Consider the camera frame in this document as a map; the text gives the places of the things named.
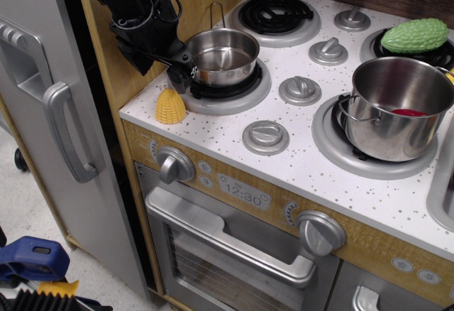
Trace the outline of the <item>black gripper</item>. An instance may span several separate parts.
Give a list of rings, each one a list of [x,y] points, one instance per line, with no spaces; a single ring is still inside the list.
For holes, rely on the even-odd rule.
[[[196,66],[186,45],[177,36],[177,22],[149,17],[134,26],[112,21],[118,49],[132,66],[145,75],[155,61],[169,66],[167,76],[177,93],[185,94],[196,77]]]

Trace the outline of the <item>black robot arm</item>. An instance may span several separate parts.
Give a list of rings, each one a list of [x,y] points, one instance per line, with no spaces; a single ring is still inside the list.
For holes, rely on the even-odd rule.
[[[197,71],[192,54],[178,38],[182,15],[180,0],[98,0],[111,12],[109,29],[118,49],[134,68],[145,75],[158,61],[179,94],[184,94]]]

